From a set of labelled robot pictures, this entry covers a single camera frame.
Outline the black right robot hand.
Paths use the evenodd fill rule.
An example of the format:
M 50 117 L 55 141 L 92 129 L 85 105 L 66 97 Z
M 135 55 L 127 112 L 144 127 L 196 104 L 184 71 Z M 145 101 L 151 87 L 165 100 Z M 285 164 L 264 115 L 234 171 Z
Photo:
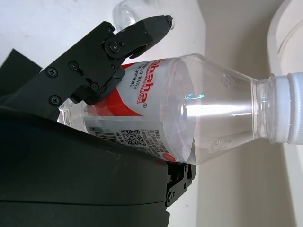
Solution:
M 166 227 L 196 166 L 151 157 L 57 122 L 67 99 L 93 105 L 122 80 L 126 58 L 156 45 L 169 15 L 119 33 L 102 22 L 49 66 L 12 50 L 0 68 L 3 227 Z

